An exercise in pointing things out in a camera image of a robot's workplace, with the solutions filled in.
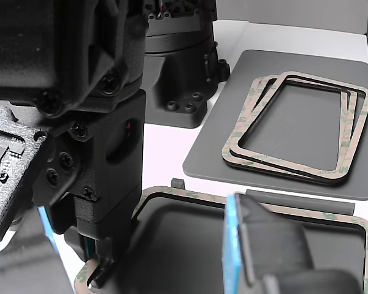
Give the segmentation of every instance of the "blue plastic piece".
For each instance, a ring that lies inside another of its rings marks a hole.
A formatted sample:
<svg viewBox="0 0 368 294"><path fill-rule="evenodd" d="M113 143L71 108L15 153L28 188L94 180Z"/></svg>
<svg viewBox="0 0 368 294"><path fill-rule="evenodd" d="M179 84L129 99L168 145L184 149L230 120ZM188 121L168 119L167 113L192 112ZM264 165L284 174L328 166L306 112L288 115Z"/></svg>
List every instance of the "blue plastic piece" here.
<svg viewBox="0 0 368 294"><path fill-rule="evenodd" d="M48 218L45 208L43 206L38 207L38 212L39 212L39 215L41 216L42 225L44 226L45 236L48 237L54 250L56 251L57 254L59 254L59 250L57 249L56 241L53 237L52 226L50 225L49 218Z"/></svg>
<svg viewBox="0 0 368 294"><path fill-rule="evenodd" d="M236 199L228 196L225 206L222 269L224 294L237 294L242 266Z"/></svg>

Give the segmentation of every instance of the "rectangular frame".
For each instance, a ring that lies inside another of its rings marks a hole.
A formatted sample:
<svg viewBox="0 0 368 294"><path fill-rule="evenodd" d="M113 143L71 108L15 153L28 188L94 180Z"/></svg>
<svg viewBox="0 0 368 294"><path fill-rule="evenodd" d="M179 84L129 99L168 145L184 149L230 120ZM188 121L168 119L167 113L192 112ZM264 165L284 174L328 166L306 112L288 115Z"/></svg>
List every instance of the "rectangular frame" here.
<svg viewBox="0 0 368 294"><path fill-rule="evenodd" d="M257 162L253 162L244 158L235 157L231 154L229 149L229 144L231 141L232 136L237 134L236 130L240 129L242 124L246 123L248 116L251 114L252 110L254 109L257 101L260 99L261 94L264 92L265 87L267 86L268 82L273 79L277 79L279 75L270 75L267 77L257 78L253 81L250 91L248 93L247 99L245 100L243 110L236 122L235 128L232 131L232 134L229 136L228 140L226 141L223 149L222 149L222 156L225 162L229 165L234 167L243 167L248 169L254 170L262 170L264 172L279 174L289 177L297 177L307 181L316 181L308 176L302 176L296 173L291 173L289 171L281 170L279 168L270 167L268 165L260 164ZM341 91L339 88L334 88L330 86L325 86L318 83L312 82L304 82L300 79L292 78L288 80L289 85L296 85L296 86L304 86L306 88L316 88L316 89L325 89L327 91L338 91L341 92L341 111L340 111L340 136L339 136L339 156L344 156L347 151L348 145L346 142L350 140L351 131L353 127L353 119L355 115L355 108L357 102L357 93L353 91L347 91L350 94L350 102L349 106L347 106L347 92Z"/></svg>
<svg viewBox="0 0 368 294"><path fill-rule="evenodd" d="M140 213L144 205L150 199L154 198L153 194L155 193L166 193L166 194L174 195L176 197L182 197L182 198L193 199L193 200L201 200L201 201L212 202L212 203L217 203L221 205L226 204L226 197L222 197L222 196L203 194L203 193L192 192L192 191L187 191L187 190L182 190L182 189L176 189L172 187L151 187L143 191L142 197L140 198L140 202L136 206L134 210L134 214L132 215L133 219L135 219L138 216L138 214ZM269 205L269 204L263 204L263 203L261 204L265 208L267 208L269 211L272 211L275 213L289 214L292 216L309 217L313 219L323 219L323 220L329 220L333 222L340 222L344 224L356 224L362 227L366 231L366 250L365 250L365 262L364 262L363 286L368 287L368 221L367 220L362 219L360 217L344 216L341 214L322 213L319 211L311 211L311 210ZM97 259L95 259L95 257L89 259L85 263L85 266L80 270L79 274L77 275L74 281L74 287L75 287L76 293L93 294L88 288L87 281L91 277L93 272L97 269L98 266L99 266L99 262Z"/></svg>
<svg viewBox="0 0 368 294"><path fill-rule="evenodd" d="M229 148L232 151L232 154L237 157L241 157L244 159L248 159L253 162L257 162L260 164L265 164L274 168L280 168L287 172L297 173L302 176L309 176L311 178L316 178L323 181L336 182L344 179L347 175L351 163L353 161L353 157L358 147L359 139L361 137L362 131L364 129L365 121L368 115L368 89L356 86L348 83L344 83L341 81L334 81L328 78L316 77L314 75L308 75L306 73L300 72L285 72L279 76L277 81L273 84L273 86L268 90L266 95L260 101L258 106L252 111L251 116L248 117L246 124L243 124L238 130L240 133L245 134L250 130L251 126L256 124L257 118L260 117L260 114L266 108L268 103L275 97L276 93L281 89L282 85L286 83L288 78L299 78L301 80L312 81L315 83L323 83L324 85L332 86L339 89L344 89L348 91L355 91L357 93L363 92L365 94L364 104L361 108L360 115L358 118L358 122L353 131L353 135L351 140L348 143L348 150L346 152L345 157L343 158L343 163L339 169L335 169L332 171L327 170L319 170L317 168L308 167L302 164L296 164L294 162L289 162L283 159L279 159L272 156L266 156L265 154L257 153L254 151L250 151L247 149L243 149L239 146L239 141L242 136L232 137L232 140L229 142ZM255 158L255 156L264 156L266 159L261 160Z"/></svg>

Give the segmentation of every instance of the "gray mat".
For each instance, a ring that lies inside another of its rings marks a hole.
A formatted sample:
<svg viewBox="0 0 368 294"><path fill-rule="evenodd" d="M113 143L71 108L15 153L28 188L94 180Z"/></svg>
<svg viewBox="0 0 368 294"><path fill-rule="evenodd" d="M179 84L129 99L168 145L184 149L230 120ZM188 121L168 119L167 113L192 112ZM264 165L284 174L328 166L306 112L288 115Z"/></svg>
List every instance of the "gray mat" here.
<svg viewBox="0 0 368 294"><path fill-rule="evenodd" d="M368 88L368 64L270 51L243 52L183 164L186 175L245 186L368 200L368 118L348 179L322 186L228 166L221 150L232 132L252 81L298 71ZM363 98L358 99L357 111ZM340 98L336 93L287 86L256 125L244 148L322 169L335 168Z"/></svg>

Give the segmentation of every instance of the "black screw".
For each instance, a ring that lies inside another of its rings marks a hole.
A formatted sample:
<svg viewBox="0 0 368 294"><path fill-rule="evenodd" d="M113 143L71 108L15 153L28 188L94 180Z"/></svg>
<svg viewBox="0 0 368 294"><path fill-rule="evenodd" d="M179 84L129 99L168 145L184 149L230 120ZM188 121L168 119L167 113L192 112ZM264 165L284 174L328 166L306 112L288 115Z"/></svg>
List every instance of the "black screw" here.
<svg viewBox="0 0 368 294"><path fill-rule="evenodd" d="M2 172L0 173L0 182L2 182L3 184L7 182L8 180L8 173L6 172Z"/></svg>
<svg viewBox="0 0 368 294"><path fill-rule="evenodd" d="M87 137L87 126L83 121L77 121L72 126L72 133L78 138Z"/></svg>
<svg viewBox="0 0 368 294"><path fill-rule="evenodd" d="M202 94L196 92L196 93L192 94L192 97L194 97L195 100L201 100L202 99Z"/></svg>
<svg viewBox="0 0 368 294"><path fill-rule="evenodd" d="M96 194L90 187L85 187L83 189L83 196L86 198L86 200L89 200L89 201L97 200Z"/></svg>
<svg viewBox="0 0 368 294"><path fill-rule="evenodd" d="M167 103L167 109L169 109L170 111L175 111L176 109L178 109L178 105L176 101L170 101Z"/></svg>
<svg viewBox="0 0 368 294"><path fill-rule="evenodd" d="M196 109L195 105L193 105L192 103L188 103L186 106L185 106L185 111L188 112L188 113L192 113L194 112Z"/></svg>
<svg viewBox="0 0 368 294"><path fill-rule="evenodd" d="M37 100L37 107L46 116L56 116L63 108L63 101L57 92L44 91Z"/></svg>
<svg viewBox="0 0 368 294"><path fill-rule="evenodd" d="M71 168L74 164L74 160L72 159L71 155L68 153L61 153L59 155L60 164L64 169Z"/></svg>
<svg viewBox="0 0 368 294"><path fill-rule="evenodd" d="M111 70L99 81L101 93L105 95L115 94L120 88L120 81L116 70Z"/></svg>
<svg viewBox="0 0 368 294"><path fill-rule="evenodd" d="M59 175L55 170L49 169L47 171L47 180L53 187L57 187L60 183Z"/></svg>

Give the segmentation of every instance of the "gray foam strip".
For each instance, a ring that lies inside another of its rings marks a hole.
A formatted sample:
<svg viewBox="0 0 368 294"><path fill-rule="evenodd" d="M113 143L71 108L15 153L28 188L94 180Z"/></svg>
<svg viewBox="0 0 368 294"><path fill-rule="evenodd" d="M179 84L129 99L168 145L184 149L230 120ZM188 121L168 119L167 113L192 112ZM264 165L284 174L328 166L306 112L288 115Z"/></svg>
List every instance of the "gray foam strip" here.
<svg viewBox="0 0 368 294"><path fill-rule="evenodd" d="M255 190L247 190L245 195L249 195L257 202L265 204L315 210L323 213L344 214L347 216L352 216L356 207L356 205L351 202L305 198Z"/></svg>

